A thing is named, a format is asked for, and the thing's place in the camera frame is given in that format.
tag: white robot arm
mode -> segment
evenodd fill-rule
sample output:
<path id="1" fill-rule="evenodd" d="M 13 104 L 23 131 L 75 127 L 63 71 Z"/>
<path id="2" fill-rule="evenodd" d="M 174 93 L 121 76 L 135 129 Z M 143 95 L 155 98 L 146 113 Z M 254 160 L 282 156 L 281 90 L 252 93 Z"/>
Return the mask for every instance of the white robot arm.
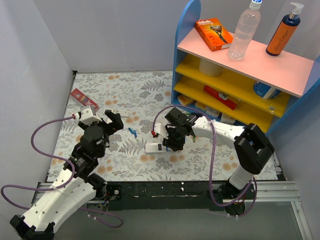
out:
<path id="1" fill-rule="evenodd" d="M 74 114 L 84 130 L 69 157 L 75 168 L 74 176 L 67 185 L 57 188 L 72 177 L 72 167 L 66 162 L 51 185 L 53 190 L 46 191 L 22 216 L 15 215 L 11 219 L 10 224 L 23 240 L 52 240 L 62 223 L 83 204 L 105 197 L 106 181 L 91 173 L 99 164 L 98 158 L 102 158 L 109 147 L 109 136 L 124 125 L 119 113 L 113 114 L 110 110 L 104 113 L 111 123 L 97 117 L 93 106 Z"/>
<path id="2" fill-rule="evenodd" d="M 198 113 L 183 114 L 177 108 L 173 108 L 165 118 L 170 124 L 157 123 L 152 133 L 154 137 L 161 135 L 161 145 L 173 151 L 183 149 L 185 136 L 192 135 L 213 139 L 214 126 L 216 141 L 235 147 L 240 165 L 229 178 L 228 183 L 237 190 L 242 190 L 254 175 L 261 172 L 275 149 L 269 139 L 256 124 L 233 126 L 215 120 L 208 121 L 206 117 Z M 146 153 L 154 153 L 157 143 L 147 143 Z"/>

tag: blue shelf frame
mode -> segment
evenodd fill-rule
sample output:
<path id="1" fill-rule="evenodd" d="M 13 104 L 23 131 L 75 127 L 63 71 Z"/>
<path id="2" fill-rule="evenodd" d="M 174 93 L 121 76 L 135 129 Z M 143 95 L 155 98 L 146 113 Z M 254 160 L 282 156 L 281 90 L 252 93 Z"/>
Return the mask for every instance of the blue shelf frame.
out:
<path id="1" fill-rule="evenodd" d="M 174 41 L 174 58 L 173 58 L 173 73 L 172 73 L 172 90 L 171 90 L 171 103 L 180 105 L 177 101 L 177 97 L 180 93 L 174 90 L 176 84 L 181 80 L 182 74 L 176 72 L 177 66 L 188 55 L 186 52 L 177 49 L 179 43 L 188 35 L 188 33 L 194 28 L 195 22 L 200 19 L 201 2 L 200 0 L 190 0 L 185 6 L 175 32 Z M 291 96 L 286 106 L 284 115 L 280 117 L 273 117 L 272 123 L 266 133 L 269 136 L 277 127 L 288 118 L 292 112 L 300 105 L 310 94 L 315 94 L 315 90 L 320 85 L 320 55 L 314 61 L 303 96 L 301 98 Z"/>

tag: red pencil box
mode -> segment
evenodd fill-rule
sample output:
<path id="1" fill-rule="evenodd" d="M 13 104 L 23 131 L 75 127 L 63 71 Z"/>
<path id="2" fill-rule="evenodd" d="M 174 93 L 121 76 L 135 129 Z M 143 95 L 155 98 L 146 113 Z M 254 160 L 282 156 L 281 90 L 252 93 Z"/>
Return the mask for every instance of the red pencil box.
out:
<path id="1" fill-rule="evenodd" d="M 91 106 L 93 105 L 94 110 L 98 111 L 99 107 L 98 104 L 96 104 L 92 99 L 90 99 L 88 96 L 86 96 L 82 91 L 80 91 L 78 88 L 70 92 L 70 95 L 82 106 Z"/>
<path id="2" fill-rule="evenodd" d="M 228 108 L 235 110 L 239 104 L 239 100 L 235 97 L 229 96 L 222 91 L 217 91 L 214 88 L 205 85 L 203 90 L 213 96 L 215 99 L 218 99 L 221 103 L 226 105 Z"/>

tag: blue container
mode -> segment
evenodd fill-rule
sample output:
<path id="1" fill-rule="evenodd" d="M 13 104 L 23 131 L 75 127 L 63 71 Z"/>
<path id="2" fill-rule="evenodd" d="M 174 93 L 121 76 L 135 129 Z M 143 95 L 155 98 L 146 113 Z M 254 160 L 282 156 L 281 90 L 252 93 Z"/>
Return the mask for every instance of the blue container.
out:
<path id="1" fill-rule="evenodd" d="M 262 97 L 263 99 L 274 99 L 279 95 L 279 93 L 281 93 L 279 89 L 276 89 L 273 86 L 266 85 L 259 81 L 255 81 L 253 90 L 258 96 Z"/>

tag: red box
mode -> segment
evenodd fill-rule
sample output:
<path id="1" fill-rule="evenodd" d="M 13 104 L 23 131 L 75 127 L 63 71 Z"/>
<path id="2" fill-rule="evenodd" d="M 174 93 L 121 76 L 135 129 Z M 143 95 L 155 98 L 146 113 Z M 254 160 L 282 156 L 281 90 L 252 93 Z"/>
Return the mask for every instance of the red box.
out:
<path id="1" fill-rule="evenodd" d="M 195 29 L 212 52 L 229 48 L 234 39 L 216 17 L 196 21 Z"/>
<path id="2" fill-rule="evenodd" d="M 205 85 L 203 90 L 213 96 L 215 99 L 218 99 L 221 103 L 226 105 L 228 108 L 235 110 L 239 104 L 239 100 L 235 97 L 229 96 L 222 91 L 217 91 L 214 88 Z"/>
<path id="3" fill-rule="evenodd" d="M 98 104 L 96 104 L 92 99 L 86 96 L 82 91 L 78 88 L 70 92 L 70 95 L 82 106 L 93 106 L 95 111 L 99 110 Z"/>

